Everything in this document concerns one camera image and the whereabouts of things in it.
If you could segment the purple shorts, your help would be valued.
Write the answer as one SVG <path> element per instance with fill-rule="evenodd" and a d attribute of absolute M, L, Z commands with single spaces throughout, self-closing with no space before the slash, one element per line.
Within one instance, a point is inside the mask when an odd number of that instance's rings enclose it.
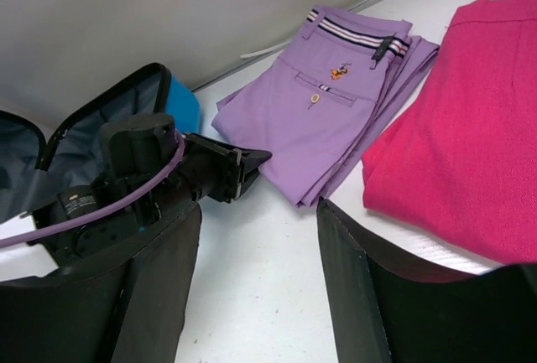
<path fill-rule="evenodd" d="M 267 150 L 261 174 L 294 206 L 331 195 L 426 77 L 437 44 L 404 20 L 313 7 L 270 67 L 221 99 L 212 126 Z"/>

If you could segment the blue kids suitcase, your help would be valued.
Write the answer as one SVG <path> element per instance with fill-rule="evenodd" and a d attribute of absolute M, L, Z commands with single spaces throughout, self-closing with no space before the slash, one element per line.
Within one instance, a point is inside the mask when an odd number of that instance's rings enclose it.
<path fill-rule="evenodd" d="M 31 121 L 1 115 L 1 247 L 33 246 L 39 230 L 32 215 L 42 202 L 96 176 L 98 133 L 108 122 L 140 114 L 165 113 L 181 134 L 196 132 L 201 109 L 196 97 L 165 66 L 136 70 L 67 117 L 46 137 Z"/>

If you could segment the pink shorts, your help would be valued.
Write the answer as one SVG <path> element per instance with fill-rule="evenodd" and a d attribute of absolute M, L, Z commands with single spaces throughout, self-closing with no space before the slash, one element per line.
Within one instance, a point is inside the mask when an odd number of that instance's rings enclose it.
<path fill-rule="evenodd" d="M 366 208 L 495 262 L 535 262 L 536 0 L 459 7 L 420 94 L 362 164 Z"/>

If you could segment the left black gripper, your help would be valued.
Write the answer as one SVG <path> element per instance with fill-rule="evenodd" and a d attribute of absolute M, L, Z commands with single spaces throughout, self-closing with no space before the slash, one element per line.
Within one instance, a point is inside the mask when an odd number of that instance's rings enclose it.
<path fill-rule="evenodd" d="M 104 163 L 96 178 L 99 205 L 108 215 L 132 215 L 139 229 L 205 196 L 220 202 L 241 198 L 272 158 L 270 151 L 181 134 L 164 113 L 108 122 L 99 131 L 99 145 Z"/>

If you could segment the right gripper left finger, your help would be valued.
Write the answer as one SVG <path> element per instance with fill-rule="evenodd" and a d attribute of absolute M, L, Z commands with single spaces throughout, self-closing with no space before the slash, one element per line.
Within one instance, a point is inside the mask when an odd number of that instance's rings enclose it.
<path fill-rule="evenodd" d="M 3 362 L 173 362 L 201 208 L 45 277 L 1 284 Z"/>

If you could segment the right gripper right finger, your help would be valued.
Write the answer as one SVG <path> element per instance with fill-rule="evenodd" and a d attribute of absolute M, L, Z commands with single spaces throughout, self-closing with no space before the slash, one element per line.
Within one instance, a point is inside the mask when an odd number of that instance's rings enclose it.
<path fill-rule="evenodd" d="M 316 218 L 339 361 L 535 361 L 535 265 L 472 275 L 407 252 L 329 200 Z"/>

